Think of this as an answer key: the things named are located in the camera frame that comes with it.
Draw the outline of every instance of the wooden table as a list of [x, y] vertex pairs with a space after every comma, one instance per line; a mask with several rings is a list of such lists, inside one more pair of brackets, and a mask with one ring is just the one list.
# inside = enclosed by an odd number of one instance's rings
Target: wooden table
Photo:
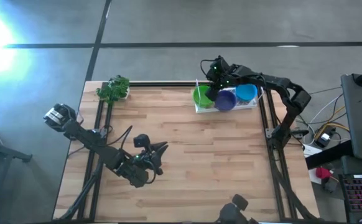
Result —
[[[95, 90], [101, 84], [86, 82], [80, 104], [86, 129], [94, 126], [98, 106]], [[104, 168], [97, 222], [212, 222], [234, 194], [249, 201], [243, 212], [246, 218], [279, 221], [260, 109], [196, 114], [192, 90], [131, 87], [126, 101], [115, 102], [111, 116], [114, 131], [108, 142], [133, 125], [124, 146], [131, 154], [141, 151], [132, 144], [132, 138], [141, 133], [148, 134], [151, 142], [168, 141], [169, 148], [162, 158], [164, 175], [139, 189]], [[277, 93], [272, 95], [277, 115], [283, 118], [284, 105]], [[70, 152], [80, 146], [72, 142]], [[54, 217], [65, 213], [80, 193], [87, 156], [88, 150], [84, 149], [67, 160]], [[301, 147], [287, 145], [285, 157], [294, 192], [318, 217]], [[90, 198], [86, 211], [90, 209]]]

